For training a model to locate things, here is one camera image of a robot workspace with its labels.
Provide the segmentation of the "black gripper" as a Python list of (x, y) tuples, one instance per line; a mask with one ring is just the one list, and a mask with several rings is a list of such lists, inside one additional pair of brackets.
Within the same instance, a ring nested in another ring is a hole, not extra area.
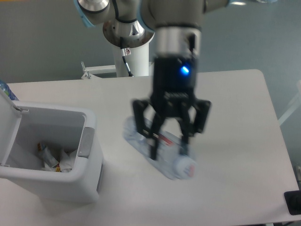
[[(136, 130), (147, 139), (149, 157), (154, 161), (157, 160), (159, 132), (166, 118), (180, 119), (180, 155), (188, 156), (190, 138), (204, 132), (211, 101), (195, 99), (196, 69), (194, 57), (159, 56), (154, 60), (150, 102), (147, 99), (132, 101)], [(147, 125), (144, 112), (150, 104), (155, 114)], [(189, 115), (191, 107), (196, 110), (193, 122)]]

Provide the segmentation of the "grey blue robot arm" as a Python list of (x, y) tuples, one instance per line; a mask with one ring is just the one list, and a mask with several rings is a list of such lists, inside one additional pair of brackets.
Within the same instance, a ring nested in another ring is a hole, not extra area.
[(166, 119), (178, 121), (179, 153), (187, 155), (190, 138), (202, 133), (211, 102), (196, 98), (194, 90), (203, 17), (226, 7), (228, 0), (76, 0), (86, 26), (110, 20), (137, 24), (157, 36), (152, 94), (132, 102), (136, 128), (147, 139), (148, 155), (157, 159), (159, 131)]

